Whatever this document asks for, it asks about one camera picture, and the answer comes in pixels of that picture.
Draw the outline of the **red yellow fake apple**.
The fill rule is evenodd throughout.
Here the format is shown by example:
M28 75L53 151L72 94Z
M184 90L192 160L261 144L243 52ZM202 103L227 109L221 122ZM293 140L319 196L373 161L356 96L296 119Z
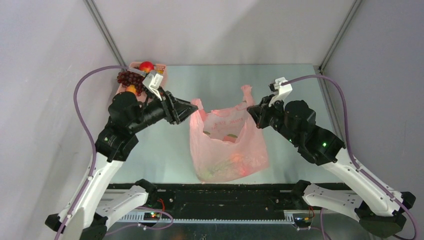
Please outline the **red yellow fake apple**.
M230 134L225 135L222 140L224 142L235 143L237 141L237 139L238 139L237 135L230 133Z

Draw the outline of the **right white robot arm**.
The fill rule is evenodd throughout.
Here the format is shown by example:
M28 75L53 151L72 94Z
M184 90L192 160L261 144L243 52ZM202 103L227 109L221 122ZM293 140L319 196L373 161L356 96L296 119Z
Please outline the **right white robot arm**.
M327 209L357 221L367 232L380 237L399 237L406 224L405 213L416 197L392 189L351 157L345 143L331 131L316 124L316 112L303 100L271 103L264 97L247 108L259 129L273 128L287 139L309 163L337 176L351 193L326 189L299 180L292 189L291 204Z

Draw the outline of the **pink printed plastic bag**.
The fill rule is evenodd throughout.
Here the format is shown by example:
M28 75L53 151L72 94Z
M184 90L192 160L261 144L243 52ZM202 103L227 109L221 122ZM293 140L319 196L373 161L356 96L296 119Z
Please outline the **pink printed plastic bag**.
M206 112L199 98L198 110L190 116L190 153L197 178L202 183L225 183L255 174L269 167L269 155L261 129L247 108L255 105L252 87L241 87L241 103ZM234 134L235 143L223 141Z

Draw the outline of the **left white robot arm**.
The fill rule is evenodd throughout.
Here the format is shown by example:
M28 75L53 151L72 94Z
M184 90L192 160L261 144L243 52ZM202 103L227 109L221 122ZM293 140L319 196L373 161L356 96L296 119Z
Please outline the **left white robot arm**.
M92 160L79 190L65 209L47 217L45 225L56 239L101 240L110 227L139 207L153 208L158 202L157 187L147 180L137 181L129 190L107 204L100 201L113 176L138 144L136 134L160 120L178 125L198 107L160 91L149 103L137 100L132 92L117 94L108 107L109 119L97 140L91 140Z

